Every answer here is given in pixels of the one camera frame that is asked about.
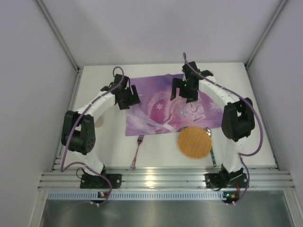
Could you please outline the purple printed cloth placemat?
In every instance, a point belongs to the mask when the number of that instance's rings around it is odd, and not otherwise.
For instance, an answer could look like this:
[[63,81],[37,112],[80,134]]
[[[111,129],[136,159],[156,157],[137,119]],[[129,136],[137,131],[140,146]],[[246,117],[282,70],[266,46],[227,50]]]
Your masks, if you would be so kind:
[[126,136],[178,132],[190,126],[221,127],[223,111],[205,93],[198,92],[198,100],[192,103],[180,96],[170,100],[173,78],[183,77],[166,74],[130,80],[136,86],[140,104],[127,111]]

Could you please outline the beige paper cup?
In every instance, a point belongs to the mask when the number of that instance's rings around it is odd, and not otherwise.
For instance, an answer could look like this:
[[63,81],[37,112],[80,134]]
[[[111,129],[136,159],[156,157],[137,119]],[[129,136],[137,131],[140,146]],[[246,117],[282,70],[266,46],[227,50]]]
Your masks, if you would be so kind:
[[97,118],[97,120],[95,121],[95,127],[96,128],[99,128],[103,125],[103,122],[104,122],[104,118],[103,116],[100,116],[99,118]]

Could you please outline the green handled metal spoon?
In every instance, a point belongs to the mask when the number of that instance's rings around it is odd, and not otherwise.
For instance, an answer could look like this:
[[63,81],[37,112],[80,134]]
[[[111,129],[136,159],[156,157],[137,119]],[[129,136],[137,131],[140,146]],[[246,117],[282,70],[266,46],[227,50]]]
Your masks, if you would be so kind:
[[[206,131],[206,133],[208,134],[209,137],[212,136],[212,132],[211,132],[211,130],[210,130],[208,127],[205,128],[205,131]],[[211,148],[210,154],[211,154],[213,166],[214,166],[214,167],[217,167],[216,160],[215,160],[215,156],[214,156],[214,150],[213,150],[213,148]]]

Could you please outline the round woven wicker plate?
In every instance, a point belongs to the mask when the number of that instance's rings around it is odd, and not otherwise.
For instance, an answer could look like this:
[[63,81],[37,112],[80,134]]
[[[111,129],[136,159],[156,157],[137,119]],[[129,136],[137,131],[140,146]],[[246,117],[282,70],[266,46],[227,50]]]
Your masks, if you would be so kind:
[[206,157],[212,148],[212,139],[199,127],[186,127],[180,131],[177,139],[180,151],[187,157],[200,159]]

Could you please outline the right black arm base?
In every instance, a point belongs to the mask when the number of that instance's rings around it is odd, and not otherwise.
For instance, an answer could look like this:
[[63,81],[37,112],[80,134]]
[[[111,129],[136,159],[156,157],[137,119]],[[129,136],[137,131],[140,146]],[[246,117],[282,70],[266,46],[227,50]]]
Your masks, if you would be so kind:
[[245,188],[248,184],[247,175],[243,172],[243,167],[234,172],[228,172],[224,166],[218,173],[205,174],[205,184],[207,188],[219,191],[223,188],[234,188],[238,186]]

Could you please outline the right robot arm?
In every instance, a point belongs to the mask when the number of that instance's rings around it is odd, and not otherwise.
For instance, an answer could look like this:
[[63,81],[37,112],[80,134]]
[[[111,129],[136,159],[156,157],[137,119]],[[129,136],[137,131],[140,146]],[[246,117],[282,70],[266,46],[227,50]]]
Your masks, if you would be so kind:
[[249,98],[239,98],[231,91],[217,83],[213,73],[200,71],[194,61],[187,62],[182,67],[184,77],[172,79],[170,100],[180,96],[187,103],[198,99],[198,92],[208,95],[223,111],[221,129],[227,138],[226,156],[219,174],[225,181],[231,181],[243,174],[239,153],[251,131],[255,128],[254,113]]

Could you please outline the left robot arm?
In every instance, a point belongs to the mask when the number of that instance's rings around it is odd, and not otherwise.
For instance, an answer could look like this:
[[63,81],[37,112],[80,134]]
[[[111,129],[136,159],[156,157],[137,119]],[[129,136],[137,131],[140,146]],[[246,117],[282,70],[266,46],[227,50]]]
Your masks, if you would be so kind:
[[109,86],[103,87],[90,102],[76,111],[67,111],[61,135],[61,143],[65,146],[61,171],[71,166],[64,165],[69,150],[79,158],[76,164],[83,165],[85,173],[101,176],[101,173],[105,171],[105,165],[99,160],[94,149],[96,121],[114,105],[118,105],[120,110],[126,110],[140,103],[136,86],[130,84],[129,77],[116,74],[114,81]]

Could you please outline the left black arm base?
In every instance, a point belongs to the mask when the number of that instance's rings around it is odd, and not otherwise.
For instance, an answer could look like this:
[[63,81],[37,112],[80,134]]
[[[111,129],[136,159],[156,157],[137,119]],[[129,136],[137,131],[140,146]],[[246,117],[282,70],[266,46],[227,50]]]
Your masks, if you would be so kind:
[[[118,189],[122,183],[122,175],[121,174],[107,174],[106,178],[112,185],[113,189]],[[96,175],[89,175],[84,173],[81,176],[80,182],[81,189],[109,189],[109,183]]]

